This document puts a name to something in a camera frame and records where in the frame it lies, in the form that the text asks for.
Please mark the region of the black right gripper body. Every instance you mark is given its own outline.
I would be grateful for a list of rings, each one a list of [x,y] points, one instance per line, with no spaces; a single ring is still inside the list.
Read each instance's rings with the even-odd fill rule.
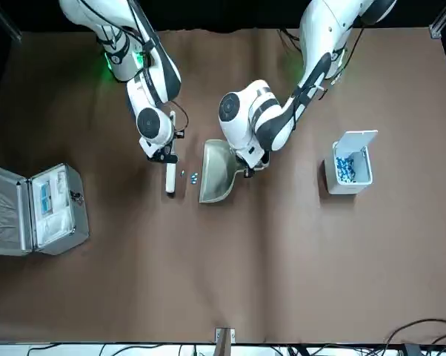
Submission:
[[[158,149],[152,157],[147,158],[150,162],[157,163],[177,163],[178,156],[175,153],[173,146],[164,146]]]

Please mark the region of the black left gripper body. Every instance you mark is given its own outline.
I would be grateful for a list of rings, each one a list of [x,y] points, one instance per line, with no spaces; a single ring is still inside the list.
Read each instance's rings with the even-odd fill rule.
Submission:
[[[251,178],[256,172],[263,171],[270,164],[270,152],[265,151],[260,161],[251,168],[247,163],[244,164],[244,178]]]

